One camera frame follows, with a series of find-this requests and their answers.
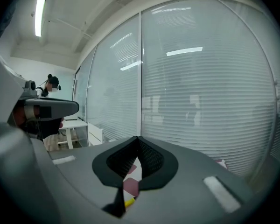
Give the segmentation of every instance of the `window blind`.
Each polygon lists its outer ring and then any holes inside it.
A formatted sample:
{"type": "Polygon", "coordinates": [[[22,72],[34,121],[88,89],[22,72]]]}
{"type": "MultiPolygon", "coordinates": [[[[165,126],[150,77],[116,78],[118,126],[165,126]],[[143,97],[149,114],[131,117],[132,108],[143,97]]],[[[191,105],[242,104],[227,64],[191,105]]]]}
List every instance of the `window blind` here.
{"type": "Polygon", "coordinates": [[[142,14],[143,136],[224,159],[248,179],[265,155],[274,111],[266,57],[217,0],[182,0],[142,14]]]}
{"type": "Polygon", "coordinates": [[[221,0],[235,11],[247,23],[256,35],[259,43],[266,53],[271,69],[274,73],[278,99],[278,116],[276,132],[270,155],[280,162],[280,28],[263,13],[247,5],[230,0],[221,0]]]}
{"type": "Polygon", "coordinates": [[[136,135],[138,16],[112,31],[97,47],[87,95],[87,122],[105,137],[136,135]]]}

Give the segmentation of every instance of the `ceiling beam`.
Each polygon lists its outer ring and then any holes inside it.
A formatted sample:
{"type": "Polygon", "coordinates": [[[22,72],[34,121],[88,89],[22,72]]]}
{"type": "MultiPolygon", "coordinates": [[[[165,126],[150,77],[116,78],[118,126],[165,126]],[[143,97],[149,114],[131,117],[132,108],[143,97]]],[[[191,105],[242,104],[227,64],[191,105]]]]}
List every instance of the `ceiling beam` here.
{"type": "Polygon", "coordinates": [[[86,34],[88,28],[92,25],[92,23],[95,21],[95,19],[99,16],[99,14],[109,5],[111,4],[113,1],[116,0],[101,0],[88,14],[87,18],[85,19],[84,23],[81,26],[81,32],[79,32],[77,34],[77,36],[75,37],[72,46],[71,46],[71,50],[73,52],[75,52],[77,50],[77,47],[79,45],[79,43],[81,42],[84,34],[86,34]]]}
{"type": "Polygon", "coordinates": [[[92,39],[92,35],[89,35],[83,31],[81,31],[79,28],[75,27],[74,25],[68,23],[67,21],[64,21],[60,18],[54,18],[54,17],[48,17],[49,21],[54,22],[54,23],[59,23],[59,24],[63,24],[66,25],[68,27],[71,27],[75,30],[77,30],[78,32],[82,33],[83,37],[86,37],[87,39],[92,39]]]}

